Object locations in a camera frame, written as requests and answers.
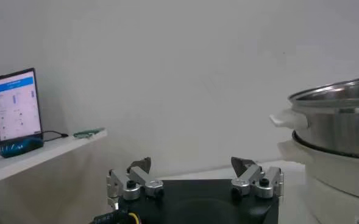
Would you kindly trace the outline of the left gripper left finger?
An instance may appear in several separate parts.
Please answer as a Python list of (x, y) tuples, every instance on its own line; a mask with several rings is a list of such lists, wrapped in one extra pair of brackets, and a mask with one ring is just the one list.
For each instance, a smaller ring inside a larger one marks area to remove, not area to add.
[(119, 199), (136, 201), (144, 196), (160, 200), (165, 194), (162, 180), (149, 174), (152, 160), (150, 157), (131, 162), (125, 170), (111, 169), (106, 176), (107, 203), (112, 209), (118, 208)]

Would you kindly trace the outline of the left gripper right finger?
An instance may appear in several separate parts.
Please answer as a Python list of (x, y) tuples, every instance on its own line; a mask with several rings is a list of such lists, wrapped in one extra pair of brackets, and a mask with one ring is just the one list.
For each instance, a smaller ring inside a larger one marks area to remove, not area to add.
[(231, 184), (231, 194), (236, 200), (241, 200), (251, 192), (256, 197), (270, 199), (284, 195), (284, 173), (281, 168), (271, 166), (264, 171), (251, 159), (231, 157), (231, 165), (236, 173)]

